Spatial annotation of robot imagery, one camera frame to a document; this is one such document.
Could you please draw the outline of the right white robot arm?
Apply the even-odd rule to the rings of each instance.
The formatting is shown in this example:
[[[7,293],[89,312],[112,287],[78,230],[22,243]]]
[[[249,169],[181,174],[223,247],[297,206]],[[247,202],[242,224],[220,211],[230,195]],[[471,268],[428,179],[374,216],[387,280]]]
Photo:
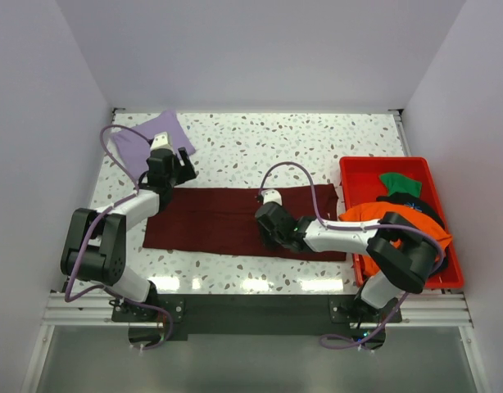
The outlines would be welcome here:
[[[256,211],[255,219],[267,246],[370,257],[379,272],[368,278],[353,300],[340,306],[366,322],[374,321],[400,293],[421,293],[445,258],[439,241],[396,212],[370,221],[334,223],[320,217],[296,219],[270,201]]]

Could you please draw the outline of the maroon t shirt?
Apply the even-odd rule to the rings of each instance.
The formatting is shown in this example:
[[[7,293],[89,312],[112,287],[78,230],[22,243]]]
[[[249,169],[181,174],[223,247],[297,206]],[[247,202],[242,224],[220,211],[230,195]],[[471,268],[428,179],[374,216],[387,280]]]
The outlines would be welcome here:
[[[217,255],[343,262],[343,252],[296,253],[262,242],[256,188],[177,187],[170,204],[147,220],[143,247]]]

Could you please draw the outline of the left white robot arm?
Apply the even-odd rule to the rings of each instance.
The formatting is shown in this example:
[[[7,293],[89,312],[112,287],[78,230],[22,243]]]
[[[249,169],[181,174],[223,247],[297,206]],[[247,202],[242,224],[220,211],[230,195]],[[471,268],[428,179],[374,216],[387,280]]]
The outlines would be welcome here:
[[[152,147],[148,170],[135,183],[135,191],[100,210],[73,213],[61,257],[61,272],[69,281],[65,302],[78,300],[94,289],[114,296],[114,306],[141,321],[155,319],[159,308],[156,286],[126,266],[128,231],[170,204],[174,187],[196,178],[184,147]]]

